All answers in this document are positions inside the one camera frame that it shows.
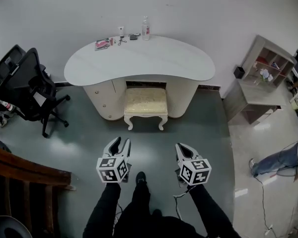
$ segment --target blue jeans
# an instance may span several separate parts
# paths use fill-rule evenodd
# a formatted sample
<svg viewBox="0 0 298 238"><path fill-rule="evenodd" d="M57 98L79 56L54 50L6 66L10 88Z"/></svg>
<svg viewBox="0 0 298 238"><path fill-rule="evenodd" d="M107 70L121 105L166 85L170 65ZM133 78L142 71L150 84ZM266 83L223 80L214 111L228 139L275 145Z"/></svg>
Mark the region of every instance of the blue jeans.
<svg viewBox="0 0 298 238"><path fill-rule="evenodd" d="M252 175L254 177L277 171L284 167L295 167L298 165L298 143L293 147L274 153L260 162L256 163L252 168Z"/></svg>

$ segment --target plastic water bottle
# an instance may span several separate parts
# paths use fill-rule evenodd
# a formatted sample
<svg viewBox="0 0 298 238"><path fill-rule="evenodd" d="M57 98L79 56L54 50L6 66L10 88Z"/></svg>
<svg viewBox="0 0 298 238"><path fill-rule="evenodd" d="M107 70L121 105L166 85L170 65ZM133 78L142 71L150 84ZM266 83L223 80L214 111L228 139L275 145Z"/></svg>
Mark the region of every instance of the plastic water bottle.
<svg viewBox="0 0 298 238"><path fill-rule="evenodd" d="M149 24L149 21L148 21L148 16L145 16L145 19L143 21L142 38L145 41L148 41L150 39L150 24Z"/></svg>

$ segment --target baseboard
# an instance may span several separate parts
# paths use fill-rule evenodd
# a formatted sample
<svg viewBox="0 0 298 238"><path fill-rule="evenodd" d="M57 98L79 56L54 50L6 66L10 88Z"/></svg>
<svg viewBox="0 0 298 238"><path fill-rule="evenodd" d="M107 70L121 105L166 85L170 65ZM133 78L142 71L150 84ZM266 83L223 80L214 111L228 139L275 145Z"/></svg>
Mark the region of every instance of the baseboard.
<svg viewBox="0 0 298 238"><path fill-rule="evenodd" d="M199 85L198 89L203 89L203 90L212 90L212 91L219 91L220 86L214 86L214 85Z"/></svg>
<svg viewBox="0 0 298 238"><path fill-rule="evenodd" d="M142 82L142 81L126 81L127 88L133 87L154 87L154 88L163 88L165 89L167 83L165 82Z"/></svg>
<svg viewBox="0 0 298 238"><path fill-rule="evenodd" d="M166 82L142 82L142 81L126 81L127 88L132 87L155 87L155 88L163 88L165 89L167 83ZM68 82L55 82L55 86L57 88L59 87L66 87L66 86L73 86L72 84ZM198 89L203 90L212 90L212 91L219 91L220 86L214 86L214 85L199 85Z"/></svg>

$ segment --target table top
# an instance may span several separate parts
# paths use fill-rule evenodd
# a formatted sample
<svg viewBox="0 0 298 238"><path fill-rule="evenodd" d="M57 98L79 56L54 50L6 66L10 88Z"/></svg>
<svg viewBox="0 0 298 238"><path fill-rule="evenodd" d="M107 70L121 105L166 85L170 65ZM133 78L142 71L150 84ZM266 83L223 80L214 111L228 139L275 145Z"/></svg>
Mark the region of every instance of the table top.
<svg viewBox="0 0 298 238"><path fill-rule="evenodd" d="M95 51L95 42L76 51L64 69L72 85L86 86L133 75L170 75L197 81L211 79L215 67L202 50L171 38L151 35Z"/></svg>
<svg viewBox="0 0 298 238"><path fill-rule="evenodd" d="M286 106L281 86L273 87L267 83L254 84L254 80L238 80L248 104Z"/></svg>

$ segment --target wooden shelf unit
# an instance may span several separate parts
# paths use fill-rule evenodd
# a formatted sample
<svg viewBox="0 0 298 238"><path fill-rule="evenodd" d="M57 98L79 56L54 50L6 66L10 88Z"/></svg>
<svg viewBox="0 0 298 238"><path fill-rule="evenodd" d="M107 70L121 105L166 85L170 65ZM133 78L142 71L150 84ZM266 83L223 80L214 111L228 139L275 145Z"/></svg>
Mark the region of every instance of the wooden shelf unit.
<svg viewBox="0 0 298 238"><path fill-rule="evenodd" d="M257 35L242 67L245 70L243 80L260 77L260 70L267 69L273 76L270 85L278 87L296 64L295 58L271 41Z"/></svg>

